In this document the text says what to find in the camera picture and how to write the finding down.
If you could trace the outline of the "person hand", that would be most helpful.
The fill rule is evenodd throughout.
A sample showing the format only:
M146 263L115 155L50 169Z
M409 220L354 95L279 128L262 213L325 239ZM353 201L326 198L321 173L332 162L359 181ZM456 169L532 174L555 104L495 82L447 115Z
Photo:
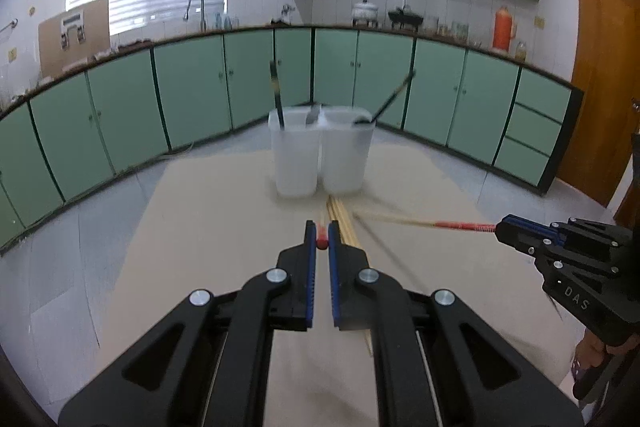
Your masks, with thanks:
M586 329L577 343L570 373L574 384L580 387L594 385L612 358L612 347L602 341L590 329Z

